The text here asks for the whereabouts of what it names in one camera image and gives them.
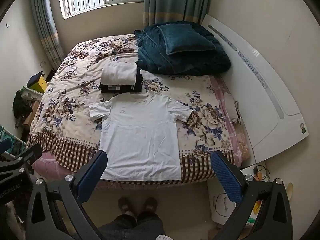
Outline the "white t-shirt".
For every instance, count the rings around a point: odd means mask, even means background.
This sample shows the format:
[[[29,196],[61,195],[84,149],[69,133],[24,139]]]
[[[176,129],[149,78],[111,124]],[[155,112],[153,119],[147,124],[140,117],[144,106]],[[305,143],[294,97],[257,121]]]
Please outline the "white t-shirt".
[[[191,114],[189,107],[153,91],[90,105],[90,118],[101,120],[99,148],[108,158],[101,178],[181,180],[177,122],[186,122]]]

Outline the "dark clothes pile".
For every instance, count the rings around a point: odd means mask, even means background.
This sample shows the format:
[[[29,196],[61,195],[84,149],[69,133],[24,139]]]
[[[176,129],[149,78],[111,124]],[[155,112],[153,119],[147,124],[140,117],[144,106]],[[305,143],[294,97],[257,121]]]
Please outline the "dark clothes pile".
[[[25,119],[33,111],[30,103],[22,99],[22,90],[18,90],[14,97],[12,110],[16,119]]]

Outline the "left slipper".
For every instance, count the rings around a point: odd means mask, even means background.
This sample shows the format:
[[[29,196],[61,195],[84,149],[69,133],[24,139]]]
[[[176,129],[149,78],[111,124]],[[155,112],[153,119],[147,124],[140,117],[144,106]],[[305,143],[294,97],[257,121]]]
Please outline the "left slipper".
[[[118,200],[118,207],[123,214],[131,212],[131,203],[126,197],[121,197]]]

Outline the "white paper bag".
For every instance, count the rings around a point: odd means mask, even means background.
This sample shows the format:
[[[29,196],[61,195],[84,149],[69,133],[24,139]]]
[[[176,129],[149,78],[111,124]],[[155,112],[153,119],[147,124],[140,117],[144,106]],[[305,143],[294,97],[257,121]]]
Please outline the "white paper bag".
[[[242,169],[244,175],[250,174],[256,180],[268,181],[270,173],[264,162]],[[236,203],[231,202],[217,178],[207,181],[211,218],[213,222],[223,225],[236,208]]]

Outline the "floral bed blanket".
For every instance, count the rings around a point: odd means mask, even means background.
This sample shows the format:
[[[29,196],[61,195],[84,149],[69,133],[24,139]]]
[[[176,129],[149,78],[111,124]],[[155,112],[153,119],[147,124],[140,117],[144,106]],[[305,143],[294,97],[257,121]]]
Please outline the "floral bed blanket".
[[[99,89],[102,63],[137,59],[132,34],[108,36],[77,44],[50,81],[31,124],[28,144],[38,143],[42,156],[34,170],[59,180],[88,163],[99,148],[101,121],[89,117],[89,107],[110,100]],[[210,154],[221,150],[240,166],[243,157],[234,126],[223,104],[224,88],[213,76],[165,76],[142,72],[142,89],[168,95],[193,113],[177,123],[182,182],[206,181],[214,173]]]

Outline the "yellow box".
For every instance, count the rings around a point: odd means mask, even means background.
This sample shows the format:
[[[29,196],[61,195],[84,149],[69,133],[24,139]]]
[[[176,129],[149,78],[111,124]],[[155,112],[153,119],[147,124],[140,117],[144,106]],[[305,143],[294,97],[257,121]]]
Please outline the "yellow box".
[[[43,71],[38,72],[29,79],[27,88],[33,89],[42,94],[46,91],[47,82],[44,79]]]

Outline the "white headboard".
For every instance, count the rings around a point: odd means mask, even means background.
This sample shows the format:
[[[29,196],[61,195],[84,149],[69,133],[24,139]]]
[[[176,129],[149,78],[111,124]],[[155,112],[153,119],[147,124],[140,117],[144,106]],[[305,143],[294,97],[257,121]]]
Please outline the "white headboard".
[[[293,96],[267,60],[232,29],[206,15],[202,26],[231,61],[221,79],[238,103],[250,156],[244,167],[266,161],[305,139],[308,129]]]

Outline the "folded black garment stack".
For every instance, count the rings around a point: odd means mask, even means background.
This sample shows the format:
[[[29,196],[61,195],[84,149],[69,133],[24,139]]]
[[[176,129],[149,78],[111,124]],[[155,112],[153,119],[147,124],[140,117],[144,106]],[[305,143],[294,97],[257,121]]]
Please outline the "folded black garment stack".
[[[136,82],[134,85],[103,85],[100,83],[99,90],[101,93],[140,93],[142,91],[143,76],[140,68],[137,69]]]

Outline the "folded white garment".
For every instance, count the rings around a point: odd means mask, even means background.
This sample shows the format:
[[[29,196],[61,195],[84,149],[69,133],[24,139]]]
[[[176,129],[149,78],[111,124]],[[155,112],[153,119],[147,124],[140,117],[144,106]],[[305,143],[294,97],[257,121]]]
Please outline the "folded white garment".
[[[137,66],[131,63],[107,62],[103,66],[100,82],[102,85],[134,85]]]

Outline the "striped curtain left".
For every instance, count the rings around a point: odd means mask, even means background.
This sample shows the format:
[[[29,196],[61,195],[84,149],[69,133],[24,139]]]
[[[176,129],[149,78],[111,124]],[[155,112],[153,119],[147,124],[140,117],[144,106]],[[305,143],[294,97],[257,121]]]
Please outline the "striped curtain left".
[[[52,15],[50,0],[30,0],[36,28],[51,67],[57,70],[65,54]]]

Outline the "dark teal pillow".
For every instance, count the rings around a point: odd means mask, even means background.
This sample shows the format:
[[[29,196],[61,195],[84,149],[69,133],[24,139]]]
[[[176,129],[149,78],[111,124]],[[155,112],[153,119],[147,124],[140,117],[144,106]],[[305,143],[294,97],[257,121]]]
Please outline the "dark teal pillow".
[[[216,48],[189,24],[169,23],[158,26],[158,29],[164,38],[167,55],[186,51],[209,51]]]

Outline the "teal curtain right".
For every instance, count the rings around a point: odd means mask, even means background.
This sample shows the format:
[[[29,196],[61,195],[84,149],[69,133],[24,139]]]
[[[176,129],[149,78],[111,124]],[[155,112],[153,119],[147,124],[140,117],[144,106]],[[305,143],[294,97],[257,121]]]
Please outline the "teal curtain right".
[[[209,0],[144,0],[143,25],[189,21],[201,23]]]

